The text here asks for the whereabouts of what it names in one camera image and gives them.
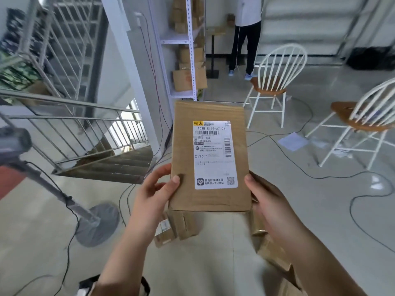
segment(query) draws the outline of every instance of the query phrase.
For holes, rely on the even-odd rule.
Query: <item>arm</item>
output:
[[[268,233],[287,253],[309,296],[366,296],[325,245],[300,221],[284,194],[256,174],[245,183]]]
[[[145,254],[155,236],[165,204],[178,188],[180,178],[157,183],[170,174],[171,164],[154,170],[136,194],[133,211],[120,242],[110,255],[92,296],[139,294]]]

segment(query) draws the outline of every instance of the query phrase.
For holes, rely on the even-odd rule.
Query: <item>horizontal barcode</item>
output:
[[[219,135],[220,131],[195,131],[195,135]]]
[[[232,157],[232,150],[230,148],[230,138],[224,138],[225,158]]]

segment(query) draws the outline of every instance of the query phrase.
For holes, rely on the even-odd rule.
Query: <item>qr code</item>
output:
[[[228,179],[228,185],[234,185],[235,184],[235,178],[231,177],[231,178],[227,178]]]

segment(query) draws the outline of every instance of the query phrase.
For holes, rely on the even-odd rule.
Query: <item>black pants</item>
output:
[[[234,70],[236,67],[236,57],[240,58],[241,47],[244,43],[244,39],[247,36],[247,74],[251,74],[254,71],[254,61],[256,55],[256,49],[258,48],[259,37],[261,34],[261,22],[256,24],[235,28],[235,37],[233,40],[232,54],[229,60],[229,69]]]

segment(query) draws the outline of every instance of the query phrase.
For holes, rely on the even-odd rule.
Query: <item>white shirt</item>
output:
[[[236,26],[256,24],[261,20],[262,0],[237,0]]]

